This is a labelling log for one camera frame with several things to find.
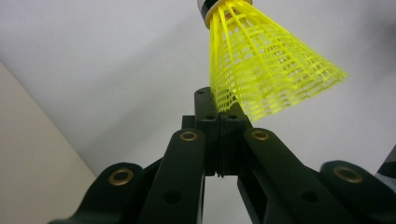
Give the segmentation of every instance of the white wall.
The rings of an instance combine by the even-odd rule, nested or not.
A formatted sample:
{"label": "white wall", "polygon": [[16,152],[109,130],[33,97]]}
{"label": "white wall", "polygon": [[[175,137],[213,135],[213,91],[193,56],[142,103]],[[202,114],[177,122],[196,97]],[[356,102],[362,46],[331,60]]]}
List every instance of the white wall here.
{"label": "white wall", "polygon": [[0,223],[72,215],[94,176],[0,63]]}

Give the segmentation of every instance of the yellow plastic mesh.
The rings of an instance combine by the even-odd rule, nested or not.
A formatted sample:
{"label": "yellow plastic mesh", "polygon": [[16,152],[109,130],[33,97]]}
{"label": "yellow plastic mesh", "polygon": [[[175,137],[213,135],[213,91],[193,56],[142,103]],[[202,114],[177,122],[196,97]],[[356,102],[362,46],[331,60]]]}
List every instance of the yellow plastic mesh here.
{"label": "yellow plastic mesh", "polygon": [[218,111],[239,103],[251,120],[296,105],[347,74],[243,0],[210,20],[210,85]]}

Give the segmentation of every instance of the black object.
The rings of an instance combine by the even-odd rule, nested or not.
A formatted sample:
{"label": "black object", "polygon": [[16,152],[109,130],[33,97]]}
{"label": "black object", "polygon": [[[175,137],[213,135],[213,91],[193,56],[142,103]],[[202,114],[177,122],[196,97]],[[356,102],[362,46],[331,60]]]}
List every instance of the black object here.
{"label": "black object", "polygon": [[215,174],[238,175],[255,224],[396,223],[396,195],[359,166],[313,171],[274,133],[252,128],[239,105],[218,113],[209,88],[194,98],[195,116],[183,117],[162,159],[108,167],[73,216],[50,224],[201,223],[205,176]]}

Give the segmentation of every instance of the shuttlecock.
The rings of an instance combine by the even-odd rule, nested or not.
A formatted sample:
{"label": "shuttlecock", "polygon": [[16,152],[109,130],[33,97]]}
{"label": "shuttlecock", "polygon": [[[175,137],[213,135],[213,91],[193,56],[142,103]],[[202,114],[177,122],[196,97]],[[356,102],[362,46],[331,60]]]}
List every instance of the shuttlecock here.
{"label": "shuttlecock", "polygon": [[210,86],[218,111],[251,120],[296,105],[347,74],[244,0],[198,0],[210,29]]}

